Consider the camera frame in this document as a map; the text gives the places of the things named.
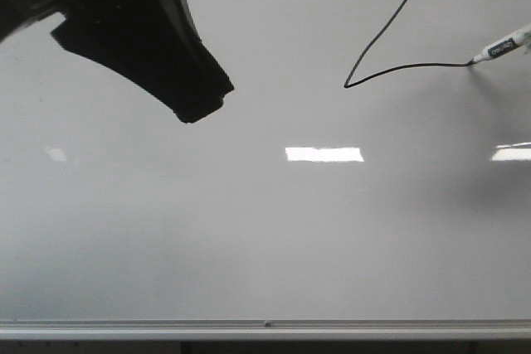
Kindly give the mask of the black gripper finger view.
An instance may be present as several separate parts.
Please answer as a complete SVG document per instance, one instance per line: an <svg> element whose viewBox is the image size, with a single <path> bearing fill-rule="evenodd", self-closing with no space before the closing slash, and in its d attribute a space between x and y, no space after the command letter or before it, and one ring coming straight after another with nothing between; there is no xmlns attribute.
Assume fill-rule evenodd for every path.
<svg viewBox="0 0 531 354"><path fill-rule="evenodd" d="M202 44L188 0L79 0L51 35L64 50L132 81L184 123L220 109L234 90Z"/></svg>

